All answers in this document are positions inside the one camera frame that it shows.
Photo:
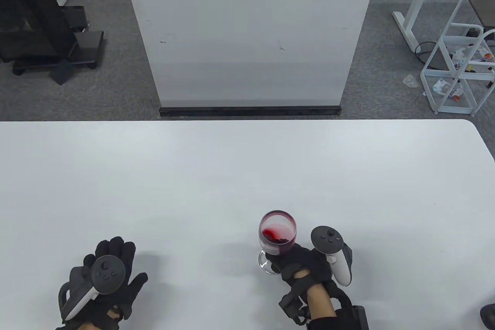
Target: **black glove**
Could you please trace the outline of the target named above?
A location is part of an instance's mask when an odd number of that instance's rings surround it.
[[[309,250],[295,243],[286,254],[265,256],[272,263],[272,270],[281,273],[282,279],[290,286],[296,280],[294,274],[303,269],[309,270],[318,283],[332,280],[332,269],[327,257],[316,249]]]
[[[294,278],[294,274],[307,269],[314,283],[323,284],[330,298],[337,298],[343,307],[350,305],[348,296],[332,280],[332,268],[325,254],[316,249],[306,249],[295,243],[292,249],[285,254],[271,255],[266,253],[265,256],[272,263],[272,270],[280,272],[283,281],[287,282],[290,287],[293,287],[299,280]],[[301,298],[307,303],[306,295],[302,295]]]
[[[94,254],[89,254],[84,258],[84,267],[88,269],[89,273],[92,265],[99,257],[104,255],[118,257],[126,268],[124,282],[114,293],[109,295],[100,294],[95,300],[90,300],[73,319],[66,322],[66,327],[61,329],[71,330],[72,328],[78,328],[82,323],[91,322],[101,330],[118,330],[118,322],[131,316],[132,304],[143,285],[148,281],[147,274],[140,273],[129,284],[135,252],[136,245],[134,245],[134,242],[124,243],[121,237],[115,237],[110,241],[101,241],[97,245]],[[111,319],[108,316],[109,310],[116,312],[119,318],[116,320]]]

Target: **wine glass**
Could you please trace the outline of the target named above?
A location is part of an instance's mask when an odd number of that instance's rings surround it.
[[[261,251],[258,255],[260,268],[269,275],[277,275],[271,269],[271,263],[265,252],[271,255],[280,255],[288,252],[295,243],[297,228],[289,213],[282,210],[273,210],[266,213],[261,219],[258,229]]]

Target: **hand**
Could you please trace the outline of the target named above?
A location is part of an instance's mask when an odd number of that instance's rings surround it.
[[[147,274],[140,273],[129,284],[135,252],[134,242],[124,243],[121,237],[116,237],[110,241],[101,241],[94,254],[89,254],[84,258],[84,267],[89,272],[96,259],[104,255],[114,255],[124,263],[126,275],[117,291],[109,295],[100,294],[95,300],[90,300],[72,320],[67,321],[66,328],[75,328],[77,324],[80,326],[84,323],[92,323],[101,330],[118,330],[118,322],[131,316],[132,304],[143,285],[148,281]],[[117,316],[109,316],[109,311],[110,314],[113,311]]]
[[[332,281],[332,269],[325,254],[318,250],[309,250],[299,244],[294,244],[286,254],[265,254],[272,263],[272,270],[280,272],[282,279],[292,286],[295,279],[307,275],[308,271],[316,282]]]

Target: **red wine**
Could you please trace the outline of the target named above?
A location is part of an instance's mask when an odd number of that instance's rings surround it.
[[[261,233],[263,234],[264,238],[266,238],[268,241],[274,244],[284,244],[288,242],[287,238],[284,238],[287,237],[286,231],[271,227],[271,228],[265,228]]]

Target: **forearm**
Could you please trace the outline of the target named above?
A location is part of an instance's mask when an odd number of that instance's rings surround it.
[[[309,270],[301,270],[294,275],[294,278],[300,279],[306,275],[309,275]],[[311,319],[316,320],[323,317],[336,317],[332,300],[322,284],[310,287],[306,294],[309,312],[311,312]]]

